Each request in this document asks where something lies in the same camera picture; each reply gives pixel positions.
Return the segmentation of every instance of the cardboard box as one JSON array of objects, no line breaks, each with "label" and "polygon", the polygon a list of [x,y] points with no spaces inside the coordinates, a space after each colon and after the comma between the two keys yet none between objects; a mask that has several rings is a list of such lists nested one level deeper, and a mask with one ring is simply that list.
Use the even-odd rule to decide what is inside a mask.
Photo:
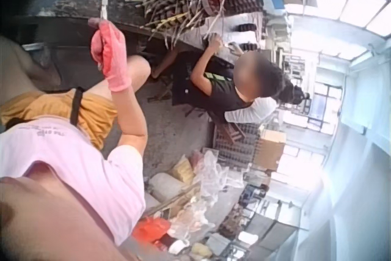
[{"label": "cardboard box", "polygon": [[286,141],[287,134],[279,131],[266,130],[255,146],[253,164],[276,171]]}]

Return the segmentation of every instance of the black strap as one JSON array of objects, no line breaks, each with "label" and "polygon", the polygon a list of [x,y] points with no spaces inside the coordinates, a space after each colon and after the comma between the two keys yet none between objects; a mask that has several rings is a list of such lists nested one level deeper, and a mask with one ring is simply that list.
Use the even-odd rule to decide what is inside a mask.
[{"label": "black strap", "polygon": [[71,110],[71,117],[70,117],[70,123],[71,125],[74,125],[77,127],[78,120],[79,120],[79,110],[81,105],[81,99],[83,98],[83,92],[84,90],[80,87],[76,88],[75,96],[73,96],[72,100],[72,110]]}]

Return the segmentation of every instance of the knee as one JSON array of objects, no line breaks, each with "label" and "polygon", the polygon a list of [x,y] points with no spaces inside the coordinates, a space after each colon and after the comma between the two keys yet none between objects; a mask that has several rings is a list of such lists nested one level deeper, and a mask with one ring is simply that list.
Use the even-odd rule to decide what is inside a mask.
[{"label": "knee", "polygon": [[128,68],[132,71],[136,70],[139,76],[148,78],[151,74],[151,66],[149,62],[140,55],[128,57]]}]

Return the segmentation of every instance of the glove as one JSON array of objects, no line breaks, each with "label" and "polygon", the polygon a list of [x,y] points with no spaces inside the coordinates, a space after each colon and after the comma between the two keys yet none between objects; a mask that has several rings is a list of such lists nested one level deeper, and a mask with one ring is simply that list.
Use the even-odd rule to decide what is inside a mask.
[{"label": "glove", "polygon": [[130,87],[128,75],[125,36],[112,22],[91,18],[89,25],[97,28],[91,40],[92,58],[102,65],[104,77],[112,92]]}]

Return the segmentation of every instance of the white shirt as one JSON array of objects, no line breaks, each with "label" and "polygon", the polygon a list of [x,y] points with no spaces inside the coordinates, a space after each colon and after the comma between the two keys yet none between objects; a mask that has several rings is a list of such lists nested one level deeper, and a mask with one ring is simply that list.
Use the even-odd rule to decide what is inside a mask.
[{"label": "white shirt", "polygon": [[257,98],[250,107],[227,111],[224,113],[227,122],[262,123],[277,108],[277,102],[271,97]]},{"label": "white shirt", "polygon": [[105,160],[73,125],[42,118],[0,134],[0,177],[22,177],[36,162],[51,166],[99,214],[120,245],[145,209],[142,157],[116,147]]}]

